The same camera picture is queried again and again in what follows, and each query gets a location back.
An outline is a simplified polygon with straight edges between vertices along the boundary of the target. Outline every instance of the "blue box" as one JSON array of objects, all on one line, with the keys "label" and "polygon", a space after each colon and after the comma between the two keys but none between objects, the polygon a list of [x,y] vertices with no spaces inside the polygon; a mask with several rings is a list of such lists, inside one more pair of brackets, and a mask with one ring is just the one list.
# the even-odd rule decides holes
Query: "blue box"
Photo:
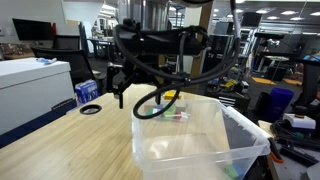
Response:
[{"label": "blue box", "polygon": [[78,102],[82,104],[90,102],[99,97],[97,83],[93,80],[76,84],[75,91],[78,97]]}]

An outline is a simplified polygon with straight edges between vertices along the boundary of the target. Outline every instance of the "plastic container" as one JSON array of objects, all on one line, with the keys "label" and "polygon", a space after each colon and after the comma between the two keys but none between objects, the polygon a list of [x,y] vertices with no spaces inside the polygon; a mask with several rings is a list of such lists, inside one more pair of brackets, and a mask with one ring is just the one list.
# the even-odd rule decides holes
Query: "plastic container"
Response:
[{"label": "plastic container", "polygon": [[288,89],[272,88],[270,96],[271,103],[265,113],[265,118],[269,122],[275,122],[281,118],[283,112],[291,102],[294,93]]},{"label": "plastic container", "polygon": [[132,115],[133,158],[144,179],[242,179],[257,156],[270,152],[258,126],[217,100],[178,101],[175,109],[183,116]]}]

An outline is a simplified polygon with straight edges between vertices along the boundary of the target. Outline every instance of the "office chair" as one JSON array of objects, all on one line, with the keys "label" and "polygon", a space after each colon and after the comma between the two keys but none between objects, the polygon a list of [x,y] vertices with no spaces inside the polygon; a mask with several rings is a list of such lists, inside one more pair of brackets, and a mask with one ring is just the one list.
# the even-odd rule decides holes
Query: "office chair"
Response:
[{"label": "office chair", "polygon": [[79,50],[80,36],[56,35],[53,40],[52,49]]},{"label": "office chair", "polygon": [[57,58],[58,61],[69,62],[73,87],[78,83],[92,79],[97,82],[99,94],[103,94],[103,80],[106,78],[106,73],[92,71],[83,50],[54,50],[33,47],[31,49],[36,57],[47,59]]}]

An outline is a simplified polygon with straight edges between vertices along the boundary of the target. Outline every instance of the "clear plastic bin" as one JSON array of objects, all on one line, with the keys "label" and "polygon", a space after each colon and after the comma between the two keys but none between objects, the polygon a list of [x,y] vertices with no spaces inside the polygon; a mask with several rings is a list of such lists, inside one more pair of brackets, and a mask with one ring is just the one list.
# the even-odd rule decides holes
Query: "clear plastic bin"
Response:
[{"label": "clear plastic bin", "polygon": [[[140,113],[150,107],[154,101]],[[242,179],[257,156],[270,153],[263,131],[217,100],[179,101],[175,109],[184,116],[132,115],[133,157],[144,179]]]}]

